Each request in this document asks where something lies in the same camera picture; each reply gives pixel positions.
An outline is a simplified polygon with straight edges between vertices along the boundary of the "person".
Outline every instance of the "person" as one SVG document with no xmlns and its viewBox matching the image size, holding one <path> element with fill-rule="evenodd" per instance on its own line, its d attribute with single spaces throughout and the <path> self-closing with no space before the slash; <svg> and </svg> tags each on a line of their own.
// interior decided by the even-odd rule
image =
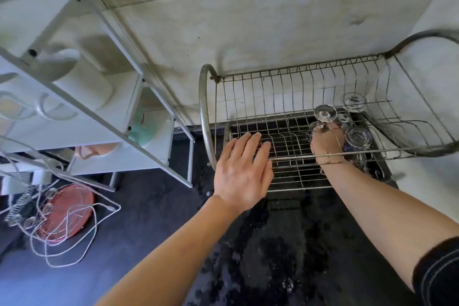
<svg viewBox="0 0 459 306">
<path fill-rule="evenodd" d="M 214 194 L 177 232 L 97 303 L 181 305 L 215 243 L 244 211 L 266 196 L 273 178 L 270 143 L 246 133 L 223 149 Z M 342 130 L 316 128 L 311 149 L 331 185 L 373 245 L 426 306 L 459 305 L 459 224 L 410 195 L 361 172 L 339 154 Z"/>
</svg>

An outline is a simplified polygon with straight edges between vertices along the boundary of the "forearm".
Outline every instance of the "forearm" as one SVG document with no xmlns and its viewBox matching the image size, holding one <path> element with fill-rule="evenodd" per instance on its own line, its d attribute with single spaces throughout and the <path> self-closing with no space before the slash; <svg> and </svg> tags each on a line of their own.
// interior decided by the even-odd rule
<svg viewBox="0 0 459 306">
<path fill-rule="evenodd" d="M 98 305 L 181 305 L 205 257 L 237 216 L 221 198 L 212 196 Z"/>
<path fill-rule="evenodd" d="M 364 233 L 410 288 L 419 259 L 445 239 L 459 236 L 456 222 L 352 164 L 322 168 Z"/>
</svg>

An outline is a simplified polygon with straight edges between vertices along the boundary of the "wire basket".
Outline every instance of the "wire basket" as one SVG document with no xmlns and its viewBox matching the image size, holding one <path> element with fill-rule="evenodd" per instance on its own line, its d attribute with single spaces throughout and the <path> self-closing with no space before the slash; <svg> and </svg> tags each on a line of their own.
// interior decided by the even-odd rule
<svg viewBox="0 0 459 306">
<path fill-rule="evenodd" d="M 214 123 L 225 123 L 225 143 L 247 131 L 271 142 L 269 191 L 330 187 L 310 149 L 312 129 L 328 121 L 346 132 L 339 155 L 368 173 L 381 172 L 371 161 L 456 152 L 459 114 L 448 95 L 459 87 L 458 39 L 429 30 L 384 54 L 225 76 L 204 65 L 200 113 L 210 164 L 215 169 L 217 153 L 209 107 Z"/>
</svg>

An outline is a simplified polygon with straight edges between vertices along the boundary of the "mug handle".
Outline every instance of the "mug handle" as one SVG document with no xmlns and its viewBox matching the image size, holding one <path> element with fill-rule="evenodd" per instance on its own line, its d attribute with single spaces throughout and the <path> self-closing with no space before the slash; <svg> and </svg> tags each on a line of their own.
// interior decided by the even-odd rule
<svg viewBox="0 0 459 306">
<path fill-rule="evenodd" d="M 68 115 L 68 116 L 51 116 L 49 115 L 45 110 L 44 110 L 44 100 L 47 99 L 49 94 L 47 93 L 42 93 L 40 97 L 38 97 L 37 101 L 35 102 L 35 109 L 37 112 L 44 118 L 48 120 L 54 120 L 54 121 L 65 121 L 65 120 L 70 120 L 73 119 L 78 115 L 77 112 Z"/>
<path fill-rule="evenodd" d="M 76 147 L 76 148 L 75 148 L 75 154 L 76 154 L 78 157 L 82 158 L 83 160 L 87 160 L 87 159 L 89 159 L 89 158 L 92 157 L 92 156 L 99 155 L 99 153 L 98 153 L 97 151 L 95 151 L 91 146 L 87 146 L 87 148 L 88 148 L 89 150 L 91 150 L 91 153 L 89 153 L 89 154 L 83 156 L 83 155 L 81 154 L 81 147 Z"/>
<path fill-rule="evenodd" d="M 37 112 L 33 109 L 32 106 L 26 104 L 25 102 L 23 102 L 22 100 L 20 100 L 18 97 L 16 97 L 14 94 L 12 94 L 11 92 L 8 92 L 8 91 L 0 91 L 0 98 L 2 97 L 8 97 L 9 99 L 11 99 L 13 102 L 15 102 L 16 104 L 22 106 L 22 108 L 24 109 L 31 109 L 32 111 L 27 114 L 26 116 L 22 116 L 22 117 L 12 117 L 12 116 L 8 116 L 8 115 L 5 115 L 1 112 L 0 110 L 0 117 L 5 119 L 5 120 L 10 120 L 10 121 L 21 121 L 21 120 L 25 120 L 25 119 L 30 119 L 31 117 L 34 117 L 35 115 L 37 115 Z"/>
</svg>

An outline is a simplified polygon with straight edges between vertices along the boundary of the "dish rack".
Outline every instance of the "dish rack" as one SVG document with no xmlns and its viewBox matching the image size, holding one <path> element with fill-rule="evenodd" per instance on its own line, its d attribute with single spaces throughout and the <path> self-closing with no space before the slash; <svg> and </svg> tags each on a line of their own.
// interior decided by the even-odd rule
<svg viewBox="0 0 459 306">
<path fill-rule="evenodd" d="M 329 120 L 367 137 L 366 147 L 349 147 L 346 134 L 344 150 L 338 154 L 367 173 L 375 169 L 372 163 L 381 165 L 386 159 L 456 152 L 459 128 L 449 108 L 436 99 L 429 101 L 432 85 L 411 70 L 415 66 L 405 65 L 413 46 L 426 38 L 459 44 L 455 31 L 428 30 L 383 54 L 224 76 L 204 65 L 199 100 L 210 165 L 215 169 L 218 153 L 209 108 L 215 124 L 224 122 L 224 144 L 246 132 L 260 132 L 261 143 L 271 142 L 274 179 L 269 192 L 330 187 L 310 148 L 312 129 L 327 128 L 323 116 L 318 121 L 320 107 L 330 109 Z M 209 87 L 208 74 L 214 82 Z"/>
</svg>

